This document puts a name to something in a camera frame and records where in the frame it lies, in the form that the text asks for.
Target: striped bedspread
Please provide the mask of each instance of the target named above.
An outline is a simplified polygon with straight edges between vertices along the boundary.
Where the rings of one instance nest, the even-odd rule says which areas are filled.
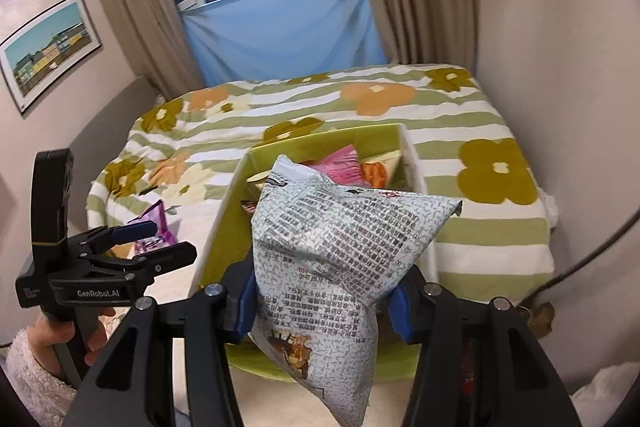
[[[89,224],[125,223],[158,198],[182,226],[201,210],[212,223],[248,148],[371,122],[404,123],[429,192],[464,198],[436,238],[442,284],[461,298],[519,301],[551,277],[529,166],[470,73],[446,64],[231,82],[155,107],[92,185]]]

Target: white fluffy sleeve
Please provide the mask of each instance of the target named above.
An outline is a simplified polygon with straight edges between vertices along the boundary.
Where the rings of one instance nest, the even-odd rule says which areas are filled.
[[[6,367],[15,392],[36,421],[42,427],[60,427],[76,391],[33,358],[25,330],[16,335]]]

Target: metal bolt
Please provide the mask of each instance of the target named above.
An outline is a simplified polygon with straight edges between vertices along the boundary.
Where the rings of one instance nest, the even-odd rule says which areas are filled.
[[[148,310],[151,308],[151,305],[154,303],[154,300],[151,297],[141,297],[136,301],[136,308],[140,311]]]
[[[509,302],[509,299],[505,299],[504,297],[498,297],[494,299],[494,306],[496,307],[496,309],[500,310],[501,312],[505,312],[509,308],[511,308],[511,303]]]
[[[440,295],[442,293],[442,286],[434,282],[428,282],[424,285],[424,292],[427,295],[435,297],[436,295]]]
[[[216,295],[220,295],[224,291],[225,287],[222,284],[218,284],[214,282],[213,284],[208,284],[204,288],[204,293],[206,293],[209,297],[215,297]]]

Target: flower pattern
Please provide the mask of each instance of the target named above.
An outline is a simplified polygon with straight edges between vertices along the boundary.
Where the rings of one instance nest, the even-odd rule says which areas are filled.
[[[413,100],[415,88],[395,82],[355,82],[340,90],[340,97],[355,100],[360,116],[381,116],[396,105]]]
[[[158,162],[156,167],[149,174],[149,185],[171,185],[176,184],[180,177],[187,170],[185,161],[191,156],[190,152],[178,152],[172,158]]]
[[[251,107],[252,96],[250,94],[241,94],[239,96],[230,96],[216,105],[209,107],[205,116],[209,121],[217,121],[228,116],[240,116],[246,113]]]
[[[211,169],[204,169],[199,163],[189,167],[177,183],[169,185],[162,191],[162,200],[165,206],[169,208],[204,201],[207,195],[205,181],[212,174]]]
[[[272,125],[264,130],[264,139],[262,142],[258,143],[258,145],[267,145],[268,143],[311,134],[323,123],[324,121],[312,116],[302,118],[296,123],[293,123],[290,120],[277,123],[276,125]]]
[[[298,76],[287,81],[287,84],[308,84],[310,82],[322,82],[329,79],[329,73],[316,73],[308,76]]]
[[[424,74],[431,79],[431,89],[453,92],[459,91],[460,87],[476,87],[471,82],[471,73],[464,68],[440,68],[426,71]]]
[[[136,183],[145,175],[142,162],[133,163],[131,160],[111,162],[105,167],[104,185],[115,198],[122,198],[136,194]]]
[[[151,111],[142,115],[142,130],[151,132],[154,129],[160,131],[171,131],[178,119],[178,114],[182,111],[182,99],[176,98],[171,102],[163,103],[158,107],[154,107]]]
[[[187,104],[187,111],[201,111],[213,107],[217,103],[226,100],[229,92],[225,86],[209,87],[191,93],[191,98]]]
[[[458,187],[465,198],[493,204],[532,204],[538,199],[529,165],[513,138],[463,143],[460,160],[466,169],[458,174]]]

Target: framed picture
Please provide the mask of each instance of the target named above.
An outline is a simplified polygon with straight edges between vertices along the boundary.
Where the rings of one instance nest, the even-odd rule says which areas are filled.
[[[20,113],[99,47],[83,0],[60,1],[9,36],[0,44],[0,66]]]

